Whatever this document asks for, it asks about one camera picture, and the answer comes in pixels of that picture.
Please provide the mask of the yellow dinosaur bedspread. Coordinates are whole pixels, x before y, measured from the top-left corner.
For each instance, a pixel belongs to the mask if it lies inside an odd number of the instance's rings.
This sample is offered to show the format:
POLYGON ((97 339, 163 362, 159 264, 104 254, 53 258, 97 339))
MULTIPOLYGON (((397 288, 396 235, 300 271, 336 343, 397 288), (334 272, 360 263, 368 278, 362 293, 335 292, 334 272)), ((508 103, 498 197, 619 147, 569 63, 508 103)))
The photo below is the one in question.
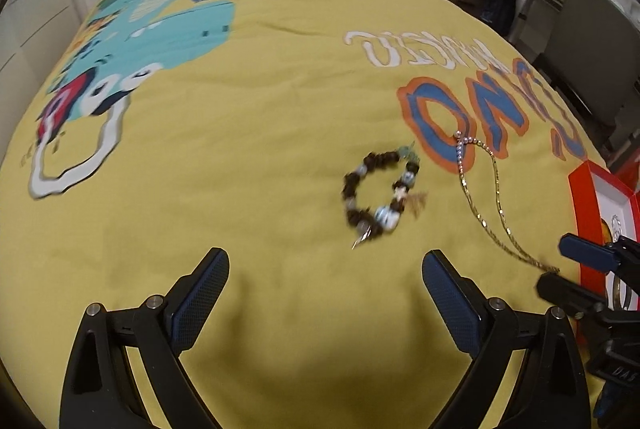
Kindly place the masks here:
POLYGON ((1 166, 1 357, 58 423, 91 302, 134 308, 209 249, 228 284, 182 361, 227 428, 425 428, 463 375, 432 249, 542 312, 597 151, 446 0, 103 0, 1 166))

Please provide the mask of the red jewelry box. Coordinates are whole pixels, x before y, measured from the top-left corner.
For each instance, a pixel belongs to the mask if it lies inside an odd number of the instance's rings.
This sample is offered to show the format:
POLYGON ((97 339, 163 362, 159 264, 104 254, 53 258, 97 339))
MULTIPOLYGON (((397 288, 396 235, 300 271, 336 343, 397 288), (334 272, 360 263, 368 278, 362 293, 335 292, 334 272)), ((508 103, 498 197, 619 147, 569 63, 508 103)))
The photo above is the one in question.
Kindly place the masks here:
MULTIPOLYGON (((605 219, 613 241, 626 236, 639 240, 639 193, 594 162, 583 162, 568 176, 577 235, 604 245, 601 219, 605 219)), ((579 284, 605 297, 609 307, 639 310, 639 296, 612 272, 602 273, 579 264, 579 284)))

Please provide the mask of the amber tortoise bangle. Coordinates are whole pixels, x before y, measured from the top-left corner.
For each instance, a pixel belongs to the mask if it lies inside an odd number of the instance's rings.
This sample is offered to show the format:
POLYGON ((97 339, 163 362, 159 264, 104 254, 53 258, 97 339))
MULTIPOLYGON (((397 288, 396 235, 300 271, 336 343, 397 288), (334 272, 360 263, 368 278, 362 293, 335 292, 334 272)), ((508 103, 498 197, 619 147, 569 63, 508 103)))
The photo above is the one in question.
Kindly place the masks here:
POLYGON ((606 223, 605 219, 601 219, 600 223, 601 223, 603 244, 604 245, 612 244, 613 235, 610 227, 608 226, 608 223, 606 223))

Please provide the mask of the grey chair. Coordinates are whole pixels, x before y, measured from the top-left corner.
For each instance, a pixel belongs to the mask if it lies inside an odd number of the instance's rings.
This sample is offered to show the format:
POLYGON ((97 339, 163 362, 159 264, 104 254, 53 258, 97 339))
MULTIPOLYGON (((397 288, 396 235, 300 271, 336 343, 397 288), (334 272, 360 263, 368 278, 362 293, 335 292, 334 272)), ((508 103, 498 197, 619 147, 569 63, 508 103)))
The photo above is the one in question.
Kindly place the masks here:
POLYGON ((564 0, 534 67, 598 149, 615 152, 639 130, 639 30, 611 0, 564 0))

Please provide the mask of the white wardrobe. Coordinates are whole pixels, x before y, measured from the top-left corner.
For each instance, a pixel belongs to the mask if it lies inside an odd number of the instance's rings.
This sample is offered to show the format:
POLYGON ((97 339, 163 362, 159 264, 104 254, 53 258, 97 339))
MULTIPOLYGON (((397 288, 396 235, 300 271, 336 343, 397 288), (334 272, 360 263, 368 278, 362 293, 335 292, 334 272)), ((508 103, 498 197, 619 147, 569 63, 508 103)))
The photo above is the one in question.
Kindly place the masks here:
POLYGON ((74 0, 7 0, 1 12, 1 148, 79 27, 74 0))

